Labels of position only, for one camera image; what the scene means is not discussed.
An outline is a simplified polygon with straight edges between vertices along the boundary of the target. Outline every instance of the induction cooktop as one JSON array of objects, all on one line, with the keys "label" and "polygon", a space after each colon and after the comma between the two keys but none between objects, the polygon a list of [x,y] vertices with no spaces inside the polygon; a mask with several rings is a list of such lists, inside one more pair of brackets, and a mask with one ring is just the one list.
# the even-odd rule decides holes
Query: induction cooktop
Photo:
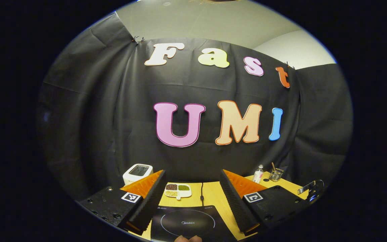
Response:
[{"label": "induction cooktop", "polygon": [[159,206],[152,219],[151,241],[174,242],[182,235],[199,236],[207,242],[237,241],[214,206]]}]

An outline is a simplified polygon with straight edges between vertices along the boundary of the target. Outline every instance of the cable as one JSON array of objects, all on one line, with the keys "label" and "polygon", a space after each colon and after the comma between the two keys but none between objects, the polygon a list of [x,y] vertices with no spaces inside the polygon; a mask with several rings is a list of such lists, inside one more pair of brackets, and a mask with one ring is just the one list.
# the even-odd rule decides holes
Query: cable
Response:
[{"label": "cable", "polygon": [[204,196],[203,196],[203,185],[204,185],[204,182],[201,184],[201,202],[203,202],[203,207],[204,207]]}]

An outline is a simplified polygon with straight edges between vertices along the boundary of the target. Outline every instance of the finger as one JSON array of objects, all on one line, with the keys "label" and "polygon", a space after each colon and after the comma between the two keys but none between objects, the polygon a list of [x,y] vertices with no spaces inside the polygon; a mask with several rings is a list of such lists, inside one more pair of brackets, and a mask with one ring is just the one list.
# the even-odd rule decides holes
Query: finger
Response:
[{"label": "finger", "polygon": [[179,236],[175,239],[174,242],[189,242],[189,240],[187,240],[185,237],[183,236]]},{"label": "finger", "polygon": [[195,235],[194,237],[189,239],[189,242],[203,242],[203,239]]}]

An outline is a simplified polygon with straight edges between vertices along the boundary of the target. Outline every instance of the pink letter u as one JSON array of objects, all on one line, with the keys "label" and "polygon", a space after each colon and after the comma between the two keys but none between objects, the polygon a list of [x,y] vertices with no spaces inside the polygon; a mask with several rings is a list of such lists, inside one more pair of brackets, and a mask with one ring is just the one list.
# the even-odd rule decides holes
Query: pink letter u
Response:
[{"label": "pink letter u", "polygon": [[206,107],[201,104],[186,104],[184,110],[189,113],[189,123],[185,136],[175,136],[172,133],[172,114],[177,110],[174,103],[157,103],[153,106],[156,111],[156,134],[160,141],[171,147],[188,147],[194,144],[200,133],[201,113]]}]

